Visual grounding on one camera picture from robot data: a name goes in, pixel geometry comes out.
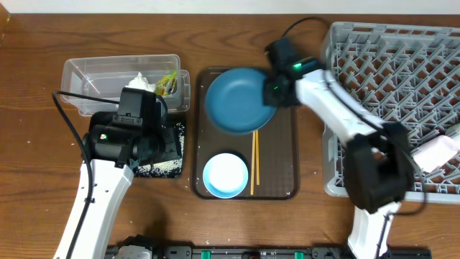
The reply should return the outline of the white tissue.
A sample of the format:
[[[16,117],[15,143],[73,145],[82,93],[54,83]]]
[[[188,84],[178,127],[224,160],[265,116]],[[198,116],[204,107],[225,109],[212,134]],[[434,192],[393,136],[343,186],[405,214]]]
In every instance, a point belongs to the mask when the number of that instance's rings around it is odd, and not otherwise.
[[[128,82],[126,87],[154,92],[156,85],[154,83],[149,83],[147,78],[144,77],[140,72],[138,72],[137,76],[133,78],[130,82]]]

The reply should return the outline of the yellow green snack wrapper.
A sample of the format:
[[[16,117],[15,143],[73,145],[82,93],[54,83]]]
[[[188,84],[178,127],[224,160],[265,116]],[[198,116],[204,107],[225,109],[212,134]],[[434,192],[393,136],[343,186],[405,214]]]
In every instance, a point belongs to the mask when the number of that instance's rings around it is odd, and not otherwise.
[[[173,93],[177,85],[177,72],[163,76],[155,85],[154,93],[161,96],[167,96]]]

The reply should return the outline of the blue plate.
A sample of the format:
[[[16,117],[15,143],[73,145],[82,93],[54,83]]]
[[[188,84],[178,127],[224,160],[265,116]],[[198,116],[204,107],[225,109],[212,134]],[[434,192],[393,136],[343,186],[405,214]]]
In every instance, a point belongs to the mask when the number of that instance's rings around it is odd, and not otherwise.
[[[231,135],[246,135],[265,126],[276,112],[263,103],[266,78],[255,68],[232,68],[213,80],[204,104],[213,126]]]

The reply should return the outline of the wooden chopstick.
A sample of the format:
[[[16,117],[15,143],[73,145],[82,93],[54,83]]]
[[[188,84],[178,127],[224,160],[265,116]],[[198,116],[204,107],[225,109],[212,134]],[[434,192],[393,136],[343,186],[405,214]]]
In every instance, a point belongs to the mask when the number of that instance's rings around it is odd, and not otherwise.
[[[259,167],[259,131],[255,132],[255,162],[256,162],[256,184],[260,185],[260,167]]]
[[[250,194],[254,195],[254,172],[255,172],[255,149],[256,149],[256,132],[252,132],[252,162],[251,162],[251,187]]]

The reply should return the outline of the white rice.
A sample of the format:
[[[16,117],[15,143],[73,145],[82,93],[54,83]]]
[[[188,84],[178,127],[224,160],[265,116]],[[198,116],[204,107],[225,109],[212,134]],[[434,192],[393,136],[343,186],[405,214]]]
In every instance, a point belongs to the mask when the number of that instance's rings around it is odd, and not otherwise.
[[[135,177],[178,178],[181,175],[183,169],[183,155],[185,145],[185,125],[182,122],[178,122],[174,125],[174,129],[178,132],[178,139],[180,142],[180,157],[175,160],[138,167],[134,172]]]

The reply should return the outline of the light blue rice bowl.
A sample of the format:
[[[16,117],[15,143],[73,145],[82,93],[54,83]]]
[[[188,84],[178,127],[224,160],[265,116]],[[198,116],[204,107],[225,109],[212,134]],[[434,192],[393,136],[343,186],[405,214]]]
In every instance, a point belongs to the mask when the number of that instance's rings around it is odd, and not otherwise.
[[[238,196],[247,186],[249,170],[246,163],[232,153],[219,153],[210,158],[203,169],[206,190],[220,199]]]

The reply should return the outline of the white cup pink inside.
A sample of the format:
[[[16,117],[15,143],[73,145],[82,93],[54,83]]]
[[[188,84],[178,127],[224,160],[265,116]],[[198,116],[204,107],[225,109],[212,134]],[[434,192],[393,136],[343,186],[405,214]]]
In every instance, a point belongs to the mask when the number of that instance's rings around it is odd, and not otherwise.
[[[431,173],[450,161],[459,153],[459,136],[441,135],[421,145],[414,153],[413,160],[426,173]]]

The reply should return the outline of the white cup green inside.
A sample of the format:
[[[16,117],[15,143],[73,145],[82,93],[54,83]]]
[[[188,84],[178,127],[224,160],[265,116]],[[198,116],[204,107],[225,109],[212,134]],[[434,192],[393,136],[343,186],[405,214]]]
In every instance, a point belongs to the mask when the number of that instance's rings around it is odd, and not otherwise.
[[[455,124],[446,130],[445,135],[450,137],[451,139],[454,139],[459,136],[459,133],[460,133],[460,124]]]

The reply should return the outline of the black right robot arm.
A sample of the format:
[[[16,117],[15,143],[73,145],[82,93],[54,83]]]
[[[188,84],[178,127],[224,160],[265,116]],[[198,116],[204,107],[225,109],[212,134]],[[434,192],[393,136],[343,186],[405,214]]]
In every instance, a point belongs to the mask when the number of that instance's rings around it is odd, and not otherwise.
[[[290,39],[275,40],[264,51],[274,73],[264,83],[264,104],[305,105],[338,137],[345,152],[344,186],[355,206],[349,250],[355,258],[382,258],[392,220],[414,184],[407,129],[370,113],[321,61],[302,57]]]

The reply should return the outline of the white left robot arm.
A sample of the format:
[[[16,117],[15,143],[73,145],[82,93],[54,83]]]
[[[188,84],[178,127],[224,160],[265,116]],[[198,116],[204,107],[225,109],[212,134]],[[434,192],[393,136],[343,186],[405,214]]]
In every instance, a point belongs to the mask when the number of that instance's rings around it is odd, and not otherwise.
[[[59,108],[81,150],[80,180],[56,258],[103,258],[114,221],[135,173],[183,157],[177,126],[157,94],[123,88],[115,112],[96,112],[79,136]]]

